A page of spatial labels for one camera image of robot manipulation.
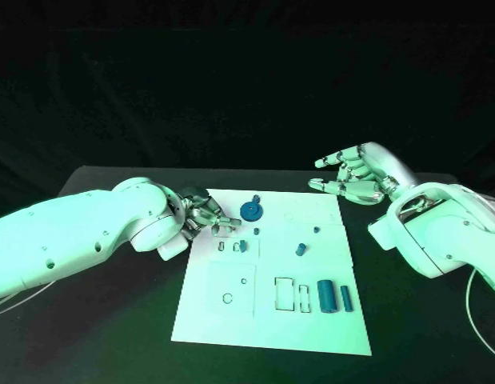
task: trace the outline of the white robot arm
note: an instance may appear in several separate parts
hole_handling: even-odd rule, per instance
[[[414,270],[428,278],[466,263],[495,289],[495,208],[458,185],[419,184],[399,159],[375,142],[323,157],[316,167],[342,164],[337,180],[308,185],[370,205],[388,195],[386,214],[367,226],[379,246],[396,248]]]
[[[0,297],[99,264],[127,241],[168,260],[205,226],[239,225],[206,190],[179,195],[148,178],[40,202],[0,218]]]

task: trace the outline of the blue cylinder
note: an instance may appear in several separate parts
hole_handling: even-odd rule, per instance
[[[344,305],[344,312],[353,311],[353,305],[350,304],[350,297],[347,296],[347,286],[342,286],[342,304]]]
[[[295,248],[295,255],[301,256],[301,254],[304,253],[305,249],[307,249],[307,246],[303,243],[300,243],[298,247]]]
[[[330,280],[318,280],[318,310],[324,314],[337,312],[336,308],[336,294],[333,293],[333,283]]]

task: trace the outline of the robotic hand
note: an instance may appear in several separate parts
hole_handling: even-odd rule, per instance
[[[316,161],[340,164],[334,182],[307,184],[363,205],[385,195],[386,214],[367,226],[379,246],[396,247],[414,270],[428,278],[466,263],[495,289],[495,207],[460,185],[419,183],[399,159],[375,142],[353,146]]]
[[[40,202],[0,218],[0,297],[99,264],[127,241],[168,260],[205,226],[239,225],[206,190],[176,194],[148,178]]]

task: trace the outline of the dark curtain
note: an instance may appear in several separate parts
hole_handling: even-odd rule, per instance
[[[308,170],[370,140],[495,191],[495,25],[314,3],[3,4],[0,214],[81,165]]]

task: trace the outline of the black table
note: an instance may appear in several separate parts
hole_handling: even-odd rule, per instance
[[[314,192],[333,172],[81,167],[60,191],[109,190],[147,176],[168,188]],[[468,327],[466,266],[424,278],[366,232],[386,203],[339,200],[372,357],[170,341],[187,252],[164,262],[124,244],[0,316],[0,383],[495,382],[495,357]],[[474,322],[495,347],[495,293],[477,278]]]

